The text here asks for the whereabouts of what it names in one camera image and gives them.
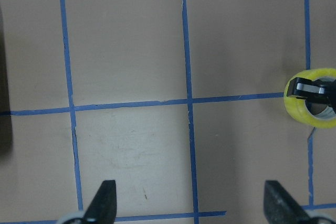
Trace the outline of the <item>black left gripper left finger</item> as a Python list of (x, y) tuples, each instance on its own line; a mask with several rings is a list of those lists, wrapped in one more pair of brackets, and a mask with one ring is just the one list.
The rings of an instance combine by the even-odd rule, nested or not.
[(84, 223), (113, 224), (117, 215), (115, 180), (104, 180), (82, 217)]

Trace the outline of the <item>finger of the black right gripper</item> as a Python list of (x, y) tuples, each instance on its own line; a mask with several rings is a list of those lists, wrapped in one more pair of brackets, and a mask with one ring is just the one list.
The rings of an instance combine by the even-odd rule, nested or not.
[(335, 109), (335, 80), (310, 80), (295, 77), (289, 81), (286, 97), (306, 100), (309, 103), (324, 104)]

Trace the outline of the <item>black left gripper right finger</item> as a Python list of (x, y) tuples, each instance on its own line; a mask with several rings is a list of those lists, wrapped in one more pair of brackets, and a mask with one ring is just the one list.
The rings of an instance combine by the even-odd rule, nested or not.
[(264, 215), (268, 223), (311, 223), (311, 217), (277, 180), (264, 184)]

